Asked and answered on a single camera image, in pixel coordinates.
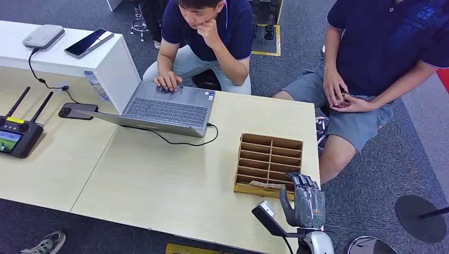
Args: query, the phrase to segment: black hair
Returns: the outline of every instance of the black hair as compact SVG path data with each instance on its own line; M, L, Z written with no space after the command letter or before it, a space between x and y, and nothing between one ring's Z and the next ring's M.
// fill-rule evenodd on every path
M205 7L216 7L221 0L178 0L178 4L185 9L199 10Z

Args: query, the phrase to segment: white desk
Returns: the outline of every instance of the white desk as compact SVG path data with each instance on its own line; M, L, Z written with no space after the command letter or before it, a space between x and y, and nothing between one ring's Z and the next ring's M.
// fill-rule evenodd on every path
M115 112L110 102L101 102L85 78L37 73L49 85L66 81L77 89L72 95L83 103L97 104ZM0 67L0 114L5 115L27 86L31 89L13 117L29 120L49 91L29 70ZM0 153L0 198L69 212L95 168L116 126L104 121L62 119L59 110L71 102L66 93L55 93L37 122L44 133L26 159Z
M30 69L28 57L32 49L26 48L22 40L38 26L0 21L0 34L7 36L6 40L0 40L0 66ZM81 59L64 52L90 33L92 31L65 28L64 35L51 48L33 56L33 69L76 77L84 77L85 70L93 71L116 110L122 113L141 81L123 35L115 34Z
M239 138L247 132L302 140L302 172L319 184L313 104L217 92L210 122L219 128L219 136L203 147L174 146L152 133L119 127L72 212L243 249L287 253L282 238L270 235L251 213L266 199L277 210L280 225L294 232L279 200L232 191ZM209 128L205 140L214 135Z

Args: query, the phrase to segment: black round base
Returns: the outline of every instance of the black round base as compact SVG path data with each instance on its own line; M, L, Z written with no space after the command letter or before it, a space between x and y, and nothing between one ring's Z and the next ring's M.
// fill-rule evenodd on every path
M420 219L418 216L433 212L437 208L422 197L406 195L396 202L396 216L401 225L413 237L427 243L441 242L447 234L443 216Z

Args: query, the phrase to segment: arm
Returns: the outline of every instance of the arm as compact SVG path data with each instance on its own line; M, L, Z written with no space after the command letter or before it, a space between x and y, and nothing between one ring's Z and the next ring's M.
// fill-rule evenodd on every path
M175 61L178 48L179 43L172 44L162 39L159 54L157 55L159 76L153 80L157 86L162 86L166 90L175 92L178 90L178 84L182 82L182 78L173 73L173 62Z
M438 68L430 66L420 60L411 70L400 77L396 82L393 83L393 85L391 85L387 90L374 98L372 101L367 102L363 99L347 96L346 99L350 101L349 106L342 108L331 108L340 112L367 112L376 110L386 103L392 102L395 99L413 90L414 88L418 87L433 73L435 73L437 69Z
M157 70L159 71L160 76L168 73L169 71L173 71L173 62L175 61L178 48L179 43L171 44L162 39L159 54L157 55Z
M198 34L203 36L204 42L213 50L223 73L235 86L241 86L249 74L249 58L238 61L235 59L218 36L217 21L211 19L198 25Z
M343 29L328 25L325 37L325 65L323 91L330 106L337 105L342 99L340 87L348 92L348 87L337 71L337 55Z
M415 89L431 75L433 75L437 69L438 68L430 66L421 60L418 61L411 70L400 77L393 83L393 85L370 102L373 106L373 110L380 108L386 103L392 102L409 91Z
M245 82L249 74L249 58L238 61L235 59L229 50L220 41L217 48L212 49L217 56L218 63L223 70L223 73L228 77L235 86L241 86Z
M337 70L338 46L342 38L343 29L328 25L325 37L325 69Z

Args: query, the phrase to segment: red object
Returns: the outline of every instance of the red object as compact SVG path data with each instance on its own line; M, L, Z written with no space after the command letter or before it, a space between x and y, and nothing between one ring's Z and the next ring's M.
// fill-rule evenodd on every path
M443 83L443 86L446 87L446 91L449 93L449 69L439 69L436 73Z

